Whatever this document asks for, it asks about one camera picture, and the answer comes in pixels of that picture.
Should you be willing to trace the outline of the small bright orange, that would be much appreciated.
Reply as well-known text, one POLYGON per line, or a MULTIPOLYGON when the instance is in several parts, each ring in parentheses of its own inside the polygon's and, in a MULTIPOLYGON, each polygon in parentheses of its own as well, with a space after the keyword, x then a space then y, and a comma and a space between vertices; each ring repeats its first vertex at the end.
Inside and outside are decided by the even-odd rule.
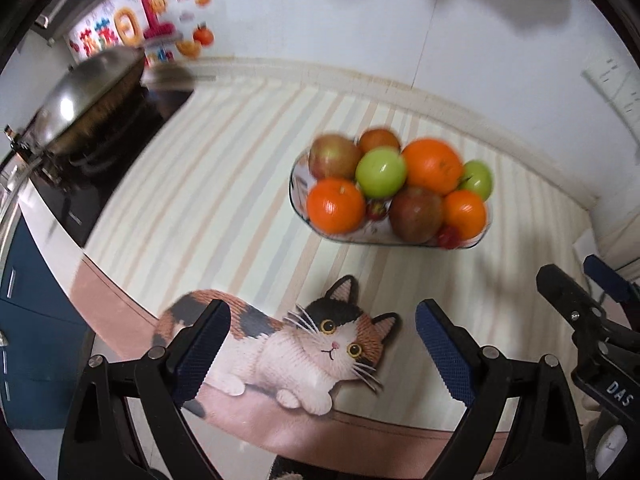
POLYGON ((468 190, 449 193, 442 201, 444 222, 452 226, 460 240, 472 240, 484 231, 487 224, 487 209, 479 195, 468 190))

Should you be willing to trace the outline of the green apple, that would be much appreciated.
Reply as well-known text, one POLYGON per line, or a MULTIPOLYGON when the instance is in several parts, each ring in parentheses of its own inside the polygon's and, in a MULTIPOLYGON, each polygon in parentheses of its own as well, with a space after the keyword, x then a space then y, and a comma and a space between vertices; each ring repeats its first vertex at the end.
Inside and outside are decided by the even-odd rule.
POLYGON ((458 189, 473 192, 486 202, 494 190, 494 176, 481 160, 469 160, 463 166, 458 189))
POLYGON ((400 151, 381 146, 362 156, 355 179, 367 198, 382 200, 394 196, 405 184, 408 169, 400 151))

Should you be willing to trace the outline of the dark red apple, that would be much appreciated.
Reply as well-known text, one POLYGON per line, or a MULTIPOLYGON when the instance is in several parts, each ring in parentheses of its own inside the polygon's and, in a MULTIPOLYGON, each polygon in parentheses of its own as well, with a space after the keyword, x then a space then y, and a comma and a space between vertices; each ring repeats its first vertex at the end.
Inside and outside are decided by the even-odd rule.
POLYGON ((390 227, 403 242, 424 244, 444 221, 442 198, 420 186, 408 186, 395 195, 388 210, 390 227))

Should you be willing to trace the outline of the large orange with stem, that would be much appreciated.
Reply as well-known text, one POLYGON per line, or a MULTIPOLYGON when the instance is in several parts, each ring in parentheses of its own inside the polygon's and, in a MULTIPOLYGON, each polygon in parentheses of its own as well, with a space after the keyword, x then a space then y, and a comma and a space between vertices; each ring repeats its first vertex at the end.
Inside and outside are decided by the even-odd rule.
POLYGON ((462 178, 460 155, 446 142, 419 138, 401 152, 407 166, 407 184, 444 196, 455 190, 462 178))

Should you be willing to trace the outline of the dark orange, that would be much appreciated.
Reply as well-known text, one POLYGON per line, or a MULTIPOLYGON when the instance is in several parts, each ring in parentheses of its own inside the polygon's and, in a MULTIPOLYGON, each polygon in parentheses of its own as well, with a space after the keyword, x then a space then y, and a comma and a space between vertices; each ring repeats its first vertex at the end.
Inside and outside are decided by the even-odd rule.
POLYGON ((369 128, 360 134, 357 142, 358 148, 363 154, 375 148, 392 148, 400 151, 401 143, 396 133, 389 128, 369 128))

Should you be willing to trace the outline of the reddish brown apple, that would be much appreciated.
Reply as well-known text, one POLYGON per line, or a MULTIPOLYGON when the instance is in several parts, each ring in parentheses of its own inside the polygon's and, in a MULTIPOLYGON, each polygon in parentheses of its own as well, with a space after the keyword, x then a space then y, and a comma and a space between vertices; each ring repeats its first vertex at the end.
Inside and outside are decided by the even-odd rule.
POLYGON ((311 144, 308 169, 317 179, 341 178, 352 180, 362 159, 358 145, 339 133, 323 133, 311 144))

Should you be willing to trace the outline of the blue cabinet front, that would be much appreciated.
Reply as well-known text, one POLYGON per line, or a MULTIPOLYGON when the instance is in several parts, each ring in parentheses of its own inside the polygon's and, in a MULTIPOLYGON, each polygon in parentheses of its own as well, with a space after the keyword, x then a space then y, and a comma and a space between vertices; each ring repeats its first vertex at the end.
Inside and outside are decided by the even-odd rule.
POLYGON ((89 326, 17 222, 1 274, 1 404, 11 429, 66 424, 89 326))

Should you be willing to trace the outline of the floral glass fruit plate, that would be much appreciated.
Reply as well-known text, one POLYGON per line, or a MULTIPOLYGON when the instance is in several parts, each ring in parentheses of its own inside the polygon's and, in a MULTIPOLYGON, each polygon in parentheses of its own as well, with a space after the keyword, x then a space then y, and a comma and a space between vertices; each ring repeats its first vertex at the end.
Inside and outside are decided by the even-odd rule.
MULTIPOLYGON (((374 160, 378 166, 379 170, 383 170, 382 162, 390 162, 390 174, 392 177, 395 176, 405 176, 408 174, 403 174, 401 169, 406 167, 405 162, 402 160, 400 151, 395 150, 394 148, 375 148, 370 153, 380 152, 384 155, 364 155, 364 160, 374 160)), ((317 179, 311 174, 309 170, 309 155, 310 150, 303 152, 300 154, 296 162, 292 167, 290 172, 290 182, 288 182, 288 198, 290 199, 290 203, 296 212, 296 214, 309 226, 314 232, 327 238, 328 240, 334 240, 334 242, 339 243, 349 243, 349 244, 360 244, 360 245, 382 245, 382 246, 401 246, 401 245, 409 245, 409 246, 420 246, 420 247, 438 247, 436 237, 430 238, 427 242, 424 243, 410 243, 405 242, 401 238, 399 238, 396 234, 394 234, 392 229, 392 224, 390 223, 390 219, 388 218, 388 211, 390 210, 390 204, 392 203, 392 198, 389 197, 387 200, 383 200, 386 210, 386 216, 384 218, 373 219, 373 217, 369 217, 368 214, 363 217, 362 222, 360 223, 359 229, 348 233, 327 233, 318 228, 314 223, 311 222, 308 211, 307 211, 307 198, 309 192, 316 186, 317 179)), ((467 240, 462 240, 459 245, 456 247, 457 249, 466 249, 472 248, 476 246, 486 235, 486 232, 489 230, 491 225, 491 209, 490 204, 485 203, 485 212, 486 212, 486 222, 483 228, 483 231, 480 231, 476 237, 468 238, 467 240)))

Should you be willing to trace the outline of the black stove top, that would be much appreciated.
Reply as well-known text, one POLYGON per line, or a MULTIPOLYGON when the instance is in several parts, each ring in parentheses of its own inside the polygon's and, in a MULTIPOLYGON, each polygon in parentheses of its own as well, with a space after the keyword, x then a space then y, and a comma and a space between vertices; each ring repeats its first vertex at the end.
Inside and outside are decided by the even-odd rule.
POLYGON ((190 98, 190 90, 150 90, 141 84, 93 130, 94 137, 65 157, 46 160, 29 177, 56 221, 80 247, 119 182, 190 98))

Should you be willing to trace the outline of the striped cat print mat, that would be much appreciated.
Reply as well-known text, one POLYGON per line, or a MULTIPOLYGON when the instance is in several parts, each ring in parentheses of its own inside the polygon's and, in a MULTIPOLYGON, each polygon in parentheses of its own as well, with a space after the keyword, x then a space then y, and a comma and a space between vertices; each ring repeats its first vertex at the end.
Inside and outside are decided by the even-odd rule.
POLYGON ((481 344, 513 359, 545 353, 571 367, 570 331, 538 295, 555 263, 579 278, 573 245, 590 228, 582 206, 519 162, 433 119, 362 96, 268 79, 223 79, 194 90, 131 166, 100 215, 70 290, 74 306, 120 356, 149 348, 158 318, 182 295, 218 289, 280 318, 341 276, 360 285, 371 314, 401 326, 376 374, 380 392, 344 382, 329 414, 281 408, 247 390, 204 388, 207 421, 240 446, 242 478, 255 448, 358 474, 419 478, 462 414, 426 353, 413 315, 436 299, 481 344), (473 248, 340 244, 315 233, 288 199, 296 157, 323 131, 394 128, 434 136, 495 176, 490 226, 473 248))

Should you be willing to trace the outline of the steel wok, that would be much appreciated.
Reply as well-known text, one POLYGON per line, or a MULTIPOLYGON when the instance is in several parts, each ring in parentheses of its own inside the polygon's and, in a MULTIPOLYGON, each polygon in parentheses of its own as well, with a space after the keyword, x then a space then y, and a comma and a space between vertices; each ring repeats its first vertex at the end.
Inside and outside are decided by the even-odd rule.
POLYGON ((69 70, 49 91, 27 126, 14 133, 6 157, 24 162, 67 158, 101 143, 107 119, 122 113, 125 103, 141 90, 191 91, 194 79, 171 67, 176 78, 146 78, 142 49, 116 46, 86 58, 69 70))

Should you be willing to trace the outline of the white wall socket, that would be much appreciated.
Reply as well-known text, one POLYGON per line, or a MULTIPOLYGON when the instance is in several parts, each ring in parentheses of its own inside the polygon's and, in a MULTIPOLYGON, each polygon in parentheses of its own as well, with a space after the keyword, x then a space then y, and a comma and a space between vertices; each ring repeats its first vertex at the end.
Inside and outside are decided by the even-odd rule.
POLYGON ((638 68, 632 68, 615 53, 597 51, 587 58, 582 73, 629 127, 638 124, 638 68))

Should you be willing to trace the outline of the colourful wall sticker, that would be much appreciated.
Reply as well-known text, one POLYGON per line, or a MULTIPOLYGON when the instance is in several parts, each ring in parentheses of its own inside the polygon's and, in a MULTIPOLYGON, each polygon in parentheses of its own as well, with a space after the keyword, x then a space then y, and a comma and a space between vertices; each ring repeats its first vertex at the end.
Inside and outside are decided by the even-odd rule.
POLYGON ((194 61, 216 42, 214 0, 103 0, 65 35, 76 62, 116 46, 142 48, 145 65, 194 61))

